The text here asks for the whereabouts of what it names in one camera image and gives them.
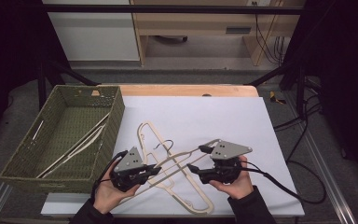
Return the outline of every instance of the table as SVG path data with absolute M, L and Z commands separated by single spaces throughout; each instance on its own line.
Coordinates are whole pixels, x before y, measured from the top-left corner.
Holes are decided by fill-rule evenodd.
M 253 161 L 263 171 L 270 173 L 290 190 L 296 191 L 284 163 L 264 101 L 257 97 L 258 94 L 254 87 L 122 85 L 121 89 L 126 112 L 117 137 L 115 154 L 124 148 L 130 149 L 132 145 L 136 145 L 137 135 L 135 133 L 139 123 L 152 120 L 162 136 L 173 139 L 175 145 L 173 151 L 181 151 L 183 148 L 194 149 L 212 140 L 212 136 L 240 145 L 251 146 L 254 148 L 254 152 L 247 155 L 249 161 Z M 195 97 L 205 94 L 212 95 L 212 97 Z M 219 117 L 219 120 L 215 119 L 216 115 L 223 113 L 229 113 L 230 116 Z M 208 161 L 210 160 L 200 161 L 196 165 L 203 167 L 202 169 L 210 168 L 205 167 L 208 165 Z M 186 182 L 183 181 L 184 178 L 179 175 L 176 174 L 172 177 L 175 186 L 179 186 L 178 189 L 175 189 L 178 195 L 183 196 L 185 200 L 191 201 L 194 207 L 202 210 L 205 206 L 204 202 L 199 199 L 194 200 L 197 198 L 197 194 L 189 193 L 194 190 L 191 191 L 192 189 L 188 188 Z M 193 178 L 213 203 L 213 211 L 203 217 L 233 216 L 225 193 L 217 192 L 210 185 L 202 185 L 196 175 L 193 175 Z M 278 189 L 262 175 L 251 174 L 251 178 L 254 184 L 260 188 L 273 216 L 304 215 L 298 200 Z M 143 188 L 147 188 L 147 185 L 141 186 L 140 190 Z M 70 217 L 88 197 L 87 194 L 50 193 L 41 213 L 54 217 Z M 113 213 L 116 217 L 192 216 L 173 197 L 163 189 L 157 188 L 152 188 L 123 203 L 115 208 Z

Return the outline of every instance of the wooden cabinet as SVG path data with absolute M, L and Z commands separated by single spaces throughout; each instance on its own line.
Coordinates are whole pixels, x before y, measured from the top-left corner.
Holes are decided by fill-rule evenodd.
M 271 0 L 270 7 L 302 6 L 305 0 Z M 185 6 L 247 6 L 248 0 L 131 0 L 134 5 L 185 5 Z M 256 41 L 255 15 L 226 14 L 133 14 L 135 33 L 141 63 L 145 62 L 149 35 L 242 35 L 254 65 L 259 65 L 265 46 Z M 291 36 L 298 16 L 257 16 L 261 35 L 269 39 L 273 35 Z

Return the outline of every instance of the green woven basket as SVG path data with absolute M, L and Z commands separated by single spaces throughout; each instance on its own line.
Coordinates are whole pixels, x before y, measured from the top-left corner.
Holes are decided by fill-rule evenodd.
M 118 86 L 56 86 L 0 178 L 30 192 L 89 193 L 112 159 L 124 109 Z M 78 142 L 84 150 L 38 177 Z

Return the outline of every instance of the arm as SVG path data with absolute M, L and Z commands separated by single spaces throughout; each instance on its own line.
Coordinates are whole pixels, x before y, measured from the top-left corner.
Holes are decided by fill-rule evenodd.
M 244 156 L 240 156 L 240 160 L 247 161 Z M 243 162 L 242 167 L 247 167 L 247 163 Z M 230 185 L 224 185 L 215 180 L 211 180 L 210 184 L 229 195 L 228 202 L 238 224 L 276 223 L 258 188 L 252 185 L 249 172 L 241 171 L 238 178 Z
M 116 161 L 112 163 L 95 193 L 95 201 L 88 199 L 79 211 L 72 218 L 70 224 L 104 224 L 112 223 L 113 216 L 110 211 L 113 210 L 121 200 L 135 195 L 140 185 L 134 186 L 126 192 L 116 189 L 110 181 L 109 173 L 115 167 Z

